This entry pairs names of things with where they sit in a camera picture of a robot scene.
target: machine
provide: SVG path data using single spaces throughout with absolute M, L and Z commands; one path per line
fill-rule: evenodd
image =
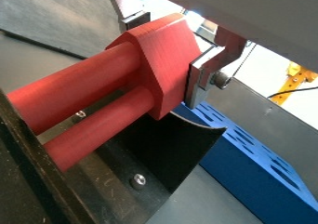
M 183 15 L 150 21 L 138 0 L 134 7 L 111 0 L 123 34 L 104 51 L 2 92 L 2 187 L 16 188 L 2 197 L 6 221 L 143 223 L 225 132 L 170 111 L 183 101 L 195 108 L 210 89 L 227 87 L 221 68 L 247 40 L 318 71 L 316 0 L 170 1 L 219 24 L 207 53 Z

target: black surface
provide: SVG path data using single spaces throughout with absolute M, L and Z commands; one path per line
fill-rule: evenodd
M 225 129 L 195 125 L 170 113 L 159 122 L 147 115 L 120 132 L 134 155 L 174 192 Z
M 2 223 L 95 223 L 2 90 L 0 104 Z

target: black metal base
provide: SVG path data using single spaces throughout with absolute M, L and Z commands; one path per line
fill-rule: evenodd
M 12 223 L 145 223 L 223 132 L 146 115 L 62 174 L 3 93 L 0 104 L 0 218 Z

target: red plastic block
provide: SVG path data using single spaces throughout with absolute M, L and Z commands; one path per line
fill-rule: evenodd
M 183 101 L 189 63 L 201 50 L 183 15 L 171 14 L 125 32 L 107 49 L 131 42 L 142 55 L 142 67 L 133 84 L 154 95 L 150 115 L 161 119 Z

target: metal bracket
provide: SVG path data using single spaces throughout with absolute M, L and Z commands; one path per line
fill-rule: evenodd
M 230 83 L 231 78 L 221 72 L 221 69 L 241 57 L 246 39 L 219 26 L 215 43 L 219 46 L 213 46 L 190 63 L 186 106 L 191 109 L 203 101 L 213 85 L 225 89 Z

